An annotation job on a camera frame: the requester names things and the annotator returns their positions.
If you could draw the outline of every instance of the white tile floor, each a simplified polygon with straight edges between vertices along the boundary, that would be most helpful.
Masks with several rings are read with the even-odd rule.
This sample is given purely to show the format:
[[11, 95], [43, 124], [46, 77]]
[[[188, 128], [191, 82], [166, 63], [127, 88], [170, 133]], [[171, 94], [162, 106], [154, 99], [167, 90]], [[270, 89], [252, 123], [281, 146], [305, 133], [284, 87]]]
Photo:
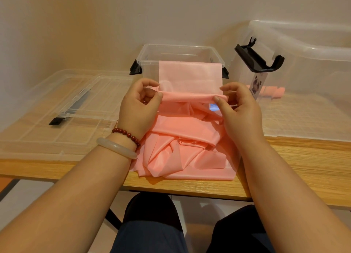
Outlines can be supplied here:
[[[21, 180], [0, 202], [0, 229], [6, 226], [16, 215], [45, 192], [52, 183]], [[120, 191], [112, 203], [111, 209], [122, 220], [125, 208], [136, 192]], [[205, 252], [215, 223], [230, 213], [251, 202], [218, 200], [211, 198], [193, 198], [171, 196], [177, 208], [190, 253]], [[351, 212], [333, 210], [351, 229]], [[117, 230], [104, 221], [89, 252], [109, 253]]]

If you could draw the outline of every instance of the clear plastic container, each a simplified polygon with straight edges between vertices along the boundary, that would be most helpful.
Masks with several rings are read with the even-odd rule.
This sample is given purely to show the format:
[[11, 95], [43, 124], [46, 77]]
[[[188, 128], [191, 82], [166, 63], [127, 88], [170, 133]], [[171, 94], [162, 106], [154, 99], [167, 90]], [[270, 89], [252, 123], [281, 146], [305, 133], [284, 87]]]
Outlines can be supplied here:
[[143, 70], [143, 77], [158, 82], [158, 61], [191, 61], [200, 63], [221, 63], [224, 61], [213, 47], [145, 44], [137, 63]]
[[[351, 141], [351, 27], [255, 20], [239, 44], [251, 36], [267, 65], [285, 58], [257, 99], [265, 135]], [[229, 72], [246, 85], [254, 76], [238, 55]], [[277, 97], [269, 87], [285, 92]]]
[[[0, 132], [0, 158], [80, 160], [111, 133], [132, 80], [128, 72], [55, 73], [23, 97], [31, 104]], [[56, 117], [66, 119], [49, 125]]]

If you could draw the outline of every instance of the hand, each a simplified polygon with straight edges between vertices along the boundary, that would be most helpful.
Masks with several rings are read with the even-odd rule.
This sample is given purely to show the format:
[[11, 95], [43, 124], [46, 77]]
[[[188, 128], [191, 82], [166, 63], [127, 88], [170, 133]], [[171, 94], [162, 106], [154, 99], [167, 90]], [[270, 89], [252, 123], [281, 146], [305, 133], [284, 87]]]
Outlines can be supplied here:
[[248, 87], [233, 82], [220, 87], [220, 89], [232, 91], [229, 93], [228, 103], [219, 97], [214, 97], [214, 101], [223, 115], [227, 134], [237, 147], [241, 149], [253, 142], [265, 140], [262, 130], [261, 108]]
[[119, 110], [118, 128], [127, 130], [139, 140], [143, 138], [155, 121], [163, 96], [147, 86], [158, 85], [154, 80], [142, 78], [129, 88]]

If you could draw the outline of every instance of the white jade bangle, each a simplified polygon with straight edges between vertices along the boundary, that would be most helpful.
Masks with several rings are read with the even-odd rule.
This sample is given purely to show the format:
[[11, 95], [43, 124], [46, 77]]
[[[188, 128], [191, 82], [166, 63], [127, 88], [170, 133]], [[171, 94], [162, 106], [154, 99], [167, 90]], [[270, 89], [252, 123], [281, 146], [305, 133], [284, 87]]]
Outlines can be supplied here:
[[131, 151], [130, 149], [125, 148], [124, 146], [121, 146], [120, 144], [114, 143], [106, 138], [99, 137], [96, 142], [98, 145], [107, 148], [109, 150], [112, 150], [122, 156], [125, 156], [127, 158], [130, 158], [132, 160], [135, 160], [137, 158], [137, 154], [134, 151]]

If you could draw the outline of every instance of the beige wall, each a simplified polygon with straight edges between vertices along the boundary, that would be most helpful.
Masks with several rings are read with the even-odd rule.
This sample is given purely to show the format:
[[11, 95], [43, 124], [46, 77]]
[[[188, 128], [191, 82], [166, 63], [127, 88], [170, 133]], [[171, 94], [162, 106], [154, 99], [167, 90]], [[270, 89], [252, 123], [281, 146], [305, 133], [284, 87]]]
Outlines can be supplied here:
[[0, 109], [64, 68], [127, 70], [144, 43], [212, 45], [252, 19], [351, 24], [349, 0], [0, 0]]

